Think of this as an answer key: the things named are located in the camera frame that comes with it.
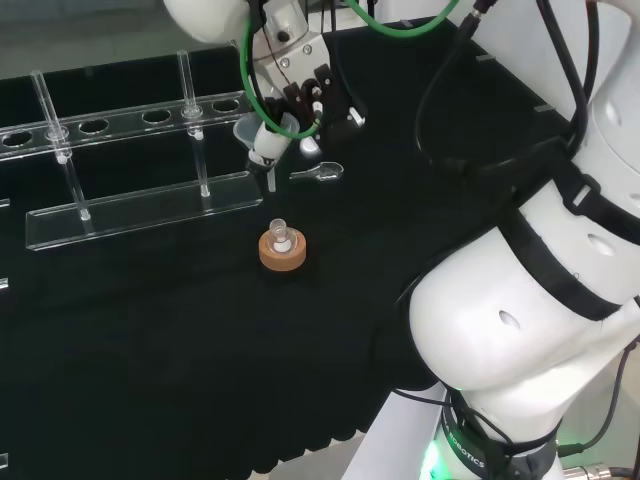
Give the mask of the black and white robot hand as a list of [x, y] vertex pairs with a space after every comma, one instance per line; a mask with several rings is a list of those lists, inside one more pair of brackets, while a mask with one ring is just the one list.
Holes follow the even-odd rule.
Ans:
[[366, 108], [350, 95], [323, 35], [251, 29], [239, 54], [256, 122], [248, 141], [249, 169], [274, 170], [294, 142], [305, 156], [318, 156], [364, 126]]

